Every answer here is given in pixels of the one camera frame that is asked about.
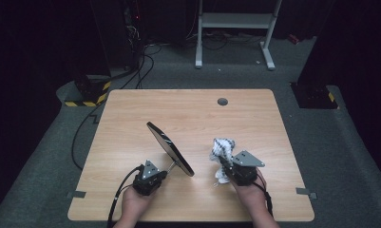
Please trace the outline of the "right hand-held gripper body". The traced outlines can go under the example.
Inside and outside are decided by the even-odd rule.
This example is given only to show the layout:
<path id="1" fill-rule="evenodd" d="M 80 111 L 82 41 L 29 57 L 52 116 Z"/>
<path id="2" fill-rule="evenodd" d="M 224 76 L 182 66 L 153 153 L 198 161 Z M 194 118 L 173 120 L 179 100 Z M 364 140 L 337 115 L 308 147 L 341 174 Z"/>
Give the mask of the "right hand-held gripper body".
<path id="1" fill-rule="evenodd" d="M 239 186 L 247 186 L 257 179 L 257 167 L 264 167 L 265 163 L 246 150 L 240 151 L 232 159 L 232 177 Z"/>

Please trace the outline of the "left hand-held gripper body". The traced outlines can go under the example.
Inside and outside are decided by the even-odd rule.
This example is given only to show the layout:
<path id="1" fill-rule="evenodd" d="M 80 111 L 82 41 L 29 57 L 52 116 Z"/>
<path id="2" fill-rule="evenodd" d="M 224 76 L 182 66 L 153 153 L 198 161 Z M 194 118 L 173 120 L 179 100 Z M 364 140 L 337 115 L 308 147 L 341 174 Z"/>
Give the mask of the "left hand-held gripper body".
<path id="1" fill-rule="evenodd" d="M 140 172 L 133 180 L 132 186 L 140 195 L 150 196 L 162 185 L 166 176 L 166 171 L 161 171 L 152 161 L 146 160 L 145 164 L 140 166 Z"/>

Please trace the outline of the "white cloth with dark pattern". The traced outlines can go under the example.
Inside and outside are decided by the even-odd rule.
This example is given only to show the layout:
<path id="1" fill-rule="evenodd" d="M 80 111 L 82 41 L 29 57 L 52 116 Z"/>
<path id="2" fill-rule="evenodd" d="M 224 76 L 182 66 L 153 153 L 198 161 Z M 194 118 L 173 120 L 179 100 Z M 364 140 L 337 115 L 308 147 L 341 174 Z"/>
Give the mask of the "white cloth with dark pattern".
<path id="1" fill-rule="evenodd" d="M 209 159 L 213 162 L 217 162 L 220 168 L 215 174 L 217 179 L 217 184 L 225 184 L 230 181 L 229 177 L 224 173 L 223 168 L 219 161 L 219 156 L 225 157 L 227 159 L 231 158 L 233 161 L 232 152 L 235 147 L 235 141 L 227 138 L 215 138 L 213 140 L 214 145 L 209 155 Z"/>

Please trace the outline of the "black round mirror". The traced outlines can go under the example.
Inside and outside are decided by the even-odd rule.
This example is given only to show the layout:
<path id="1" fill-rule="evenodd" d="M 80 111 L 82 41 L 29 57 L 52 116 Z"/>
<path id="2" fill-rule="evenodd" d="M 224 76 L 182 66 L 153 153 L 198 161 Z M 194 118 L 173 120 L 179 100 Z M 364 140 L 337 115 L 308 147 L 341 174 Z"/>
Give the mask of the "black round mirror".
<path id="1" fill-rule="evenodd" d="M 173 163 L 176 164 L 187 176 L 193 177 L 195 172 L 171 139 L 153 123 L 148 122 L 146 125 Z"/>

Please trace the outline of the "person's right hand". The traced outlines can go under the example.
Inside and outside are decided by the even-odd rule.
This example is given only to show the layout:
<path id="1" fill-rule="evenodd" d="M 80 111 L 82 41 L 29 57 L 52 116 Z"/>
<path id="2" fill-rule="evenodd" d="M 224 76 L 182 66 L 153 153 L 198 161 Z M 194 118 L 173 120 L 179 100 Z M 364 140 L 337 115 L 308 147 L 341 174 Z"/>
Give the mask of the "person's right hand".
<path id="1" fill-rule="evenodd" d="M 238 186 L 234 183 L 233 186 L 238 194 L 239 201 L 252 218 L 268 213 L 264 180 L 257 178 L 251 185 Z"/>

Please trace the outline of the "person's left hand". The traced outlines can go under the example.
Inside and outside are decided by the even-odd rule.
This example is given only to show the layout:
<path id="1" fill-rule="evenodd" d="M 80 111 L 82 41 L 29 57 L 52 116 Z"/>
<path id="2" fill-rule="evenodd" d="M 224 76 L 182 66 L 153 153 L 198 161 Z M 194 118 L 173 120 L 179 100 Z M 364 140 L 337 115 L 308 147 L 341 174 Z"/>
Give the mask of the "person's left hand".
<path id="1" fill-rule="evenodd" d="M 145 213 L 154 197 L 154 193 L 150 196 L 143 196 L 137 193 L 133 187 L 128 187 L 124 191 L 122 199 L 122 215 L 120 219 L 138 221 Z"/>

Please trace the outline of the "black yellow striped base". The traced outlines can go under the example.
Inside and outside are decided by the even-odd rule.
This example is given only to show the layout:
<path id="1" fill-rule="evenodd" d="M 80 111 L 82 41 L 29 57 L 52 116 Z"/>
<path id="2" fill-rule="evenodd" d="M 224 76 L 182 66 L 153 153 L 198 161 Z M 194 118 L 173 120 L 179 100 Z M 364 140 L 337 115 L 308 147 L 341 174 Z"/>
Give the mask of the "black yellow striped base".
<path id="1" fill-rule="evenodd" d="M 111 82 L 107 79 L 89 78 L 83 76 L 73 81 L 73 86 L 64 99 L 66 106 L 97 106 L 106 97 Z"/>

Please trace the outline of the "black base with yellow tape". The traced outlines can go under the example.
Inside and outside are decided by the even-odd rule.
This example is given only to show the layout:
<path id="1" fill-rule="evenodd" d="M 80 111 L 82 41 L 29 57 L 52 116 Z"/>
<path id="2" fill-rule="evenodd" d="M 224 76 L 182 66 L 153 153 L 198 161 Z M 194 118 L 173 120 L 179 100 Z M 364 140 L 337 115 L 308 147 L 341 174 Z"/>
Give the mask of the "black base with yellow tape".
<path id="1" fill-rule="evenodd" d="M 300 108 L 338 109 L 334 95 L 325 86 L 314 87 L 291 83 L 291 89 Z"/>

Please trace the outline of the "white metal stand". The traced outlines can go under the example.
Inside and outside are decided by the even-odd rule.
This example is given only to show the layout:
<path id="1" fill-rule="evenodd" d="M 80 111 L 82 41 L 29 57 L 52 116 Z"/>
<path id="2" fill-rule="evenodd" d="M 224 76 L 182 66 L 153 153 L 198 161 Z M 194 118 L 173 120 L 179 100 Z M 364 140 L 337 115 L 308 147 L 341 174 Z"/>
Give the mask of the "white metal stand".
<path id="1" fill-rule="evenodd" d="M 265 29 L 266 35 L 259 45 L 267 68 L 275 70 L 276 66 L 269 45 L 281 4 L 282 0 L 276 0 L 276 5 L 271 13 L 223 13 L 204 12 L 203 0 L 199 0 L 195 68 L 202 68 L 202 31 L 204 29 Z"/>

